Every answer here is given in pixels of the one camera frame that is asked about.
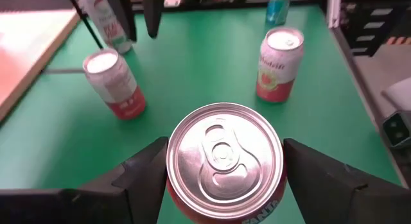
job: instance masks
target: pull tab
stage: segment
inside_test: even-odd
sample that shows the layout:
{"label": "pull tab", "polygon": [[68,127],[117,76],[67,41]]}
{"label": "pull tab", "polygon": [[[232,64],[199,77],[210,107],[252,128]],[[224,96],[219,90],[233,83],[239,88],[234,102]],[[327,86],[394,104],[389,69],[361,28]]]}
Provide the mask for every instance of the pull tab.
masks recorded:
{"label": "pull tab", "polygon": [[199,172],[199,186],[214,202],[227,203],[255,191],[262,178],[258,159],[241,147],[231,125],[216,119],[204,128],[201,146],[207,160]]}

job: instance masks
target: can rim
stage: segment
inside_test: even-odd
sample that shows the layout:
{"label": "can rim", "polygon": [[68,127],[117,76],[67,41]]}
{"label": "can rim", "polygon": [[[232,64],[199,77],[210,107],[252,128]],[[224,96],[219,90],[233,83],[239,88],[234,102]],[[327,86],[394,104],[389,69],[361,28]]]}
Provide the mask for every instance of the can rim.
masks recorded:
{"label": "can rim", "polygon": [[[246,212],[241,212],[241,213],[234,213],[231,215],[223,215],[221,212],[216,212],[216,211],[211,211],[210,209],[205,209],[201,207],[197,202],[193,201],[192,199],[189,198],[189,196],[184,192],[184,188],[182,187],[182,179],[180,178],[180,175],[176,173],[177,169],[177,163],[175,160],[175,153],[176,153],[176,148],[178,148],[182,138],[186,134],[186,132],[198,121],[198,120],[190,120],[192,116],[196,115],[199,113],[199,111],[202,111],[206,107],[212,107],[216,105],[228,105],[228,106],[237,106],[241,109],[246,109],[247,112],[252,113],[251,116],[255,117],[255,122],[258,124],[258,128],[264,128],[265,136],[267,136],[267,139],[273,142],[273,145],[275,145],[273,152],[274,152],[274,157],[275,157],[275,164],[274,164],[274,169],[272,170],[271,174],[269,174],[269,177],[272,178],[270,183],[267,184],[266,187],[262,187],[263,189],[266,189],[265,194],[261,194],[258,196],[257,202],[254,202],[250,207],[249,210]],[[174,180],[170,180],[170,184],[177,194],[177,196],[192,210],[194,210],[197,213],[200,213],[201,215],[210,217],[210,218],[215,218],[218,220],[235,220],[239,218],[244,218],[264,206],[269,199],[272,197],[274,194],[275,190],[278,188],[281,175],[283,173],[283,167],[284,167],[284,157],[283,157],[283,149],[282,149],[282,144],[281,141],[275,132],[274,128],[271,126],[271,124],[260,114],[258,114],[256,111],[252,110],[249,107],[239,105],[236,103],[212,103],[209,105],[202,106],[191,113],[189,113],[180,123],[176,126],[174,129],[173,133],[170,136],[169,140],[169,145],[168,145],[168,151],[167,151],[167,156],[166,156],[166,165],[167,165],[167,172],[168,175],[171,178],[174,178]]]}
{"label": "can rim", "polygon": [[[271,34],[273,34],[275,32],[278,32],[278,31],[287,31],[287,32],[290,32],[290,33],[296,35],[298,37],[298,39],[300,40],[300,44],[297,47],[293,47],[293,48],[290,48],[290,49],[277,49],[277,48],[272,47],[268,43],[268,38],[269,38],[269,36],[271,36]],[[296,49],[300,48],[304,44],[304,35],[302,34],[301,31],[299,31],[298,29],[295,29],[295,28],[289,28],[289,27],[273,28],[273,29],[270,29],[267,32],[267,34],[265,35],[264,41],[267,42],[268,47],[270,47],[271,49],[278,50],[278,51],[293,51],[293,50],[296,50]]]}
{"label": "can rim", "polygon": [[83,70],[84,70],[87,74],[101,74],[101,73],[105,73],[106,71],[110,70],[111,67],[113,67],[113,66],[115,65],[115,63],[113,64],[113,66],[110,66],[110,67],[106,68],[105,70],[99,71],[99,72],[97,72],[97,73],[91,73],[91,72],[88,70],[88,68],[87,68],[87,65],[89,64],[90,60],[92,60],[92,59],[95,58],[96,56],[99,56],[99,55],[104,54],[104,53],[114,54],[114,55],[116,56],[116,58],[117,58],[116,62],[117,62],[118,59],[119,59],[119,54],[118,54],[118,52],[117,52],[115,49],[112,49],[112,48],[110,48],[110,47],[107,47],[107,48],[101,49],[101,50],[99,50],[99,51],[97,51],[97,52],[89,55],[89,56],[83,61]]}

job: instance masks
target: aluminum can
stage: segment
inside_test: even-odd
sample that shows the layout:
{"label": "aluminum can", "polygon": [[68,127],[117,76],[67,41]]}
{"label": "aluminum can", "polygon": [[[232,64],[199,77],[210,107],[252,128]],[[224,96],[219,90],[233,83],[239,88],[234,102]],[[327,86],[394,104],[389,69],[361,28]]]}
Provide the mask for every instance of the aluminum can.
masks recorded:
{"label": "aluminum can", "polygon": [[268,0],[266,21],[274,26],[284,24],[289,7],[290,0]]}
{"label": "aluminum can", "polygon": [[304,36],[297,29],[274,28],[260,48],[256,92],[270,102],[288,99],[304,55]]}
{"label": "aluminum can", "polygon": [[168,191],[195,223],[263,221],[286,185],[281,142],[256,111],[234,103],[198,108],[174,129]]}
{"label": "aluminum can", "polygon": [[125,59],[107,48],[83,62],[87,80],[120,119],[132,119],[143,112],[146,101]]}
{"label": "aluminum can", "polygon": [[126,53],[132,46],[116,14],[107,0],[79,0],[104,42],[119,53]]}

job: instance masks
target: soda can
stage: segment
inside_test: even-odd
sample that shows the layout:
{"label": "soda can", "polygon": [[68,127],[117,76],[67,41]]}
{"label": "soda can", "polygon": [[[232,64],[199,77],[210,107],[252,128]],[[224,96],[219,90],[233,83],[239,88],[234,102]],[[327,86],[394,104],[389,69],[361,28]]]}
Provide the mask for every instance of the soda can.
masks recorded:
{"label": "soda can", "polygon": [[120,119],[132,119],[143,112],[143,93],[116,50],[107,48],[87,57],[83,69],[94,90]]}
{"label": "soda can", "polygon": [[304,36],[297,29],[274,28],[260,48],[256,92],[270,102],[288,99],[304,54]]}
{"label": "soda can", "polygon": [[195,223],[263,221],[286,185],[283,149],[270,123],[234,103],[198,108],[174,129],[168,191]]}
{"label": "soda can", "polygon": [[132,46],[107,0],[79,0],[108,47],[126,53]]}
{"label": "soda can", "polygon": [[274,26],[284,24],[289,7],[290,0],[268,0],[266,21]]}

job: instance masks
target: upright can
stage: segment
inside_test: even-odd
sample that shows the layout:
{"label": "upright can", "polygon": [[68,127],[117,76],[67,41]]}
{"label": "upright can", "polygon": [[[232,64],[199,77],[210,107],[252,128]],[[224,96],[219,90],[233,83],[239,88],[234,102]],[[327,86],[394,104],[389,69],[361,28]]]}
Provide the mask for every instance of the upright can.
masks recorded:
{"label": "upright can", "polygon": [[186,116],[170,137],[166,163],[173,201],[200,224],[259,223],[286,185],[276,132],[256,111],[233,103]]}
{"label": "upright can", "polygon": [[132,119],[143,112],[143,93],[116,50],[103,49],[87,57],[83,69],[94,90],[120,119]]}
{"label": "upright can", "polygon": [[126,53],[131,48],[132,41],[128,39],[107,0],[79,0],[79,3],[109,47],[121,54]]}
{"label": "upright can", "polygon": [[274,26],[283,25],[289,7],[290,0],[268,0],[266,21]]}
{"label": "upright can", "polygon": [[256,92],[270,102],[288,99],[304,55],[304,36],[297,29],[274,28],[261,44]]}

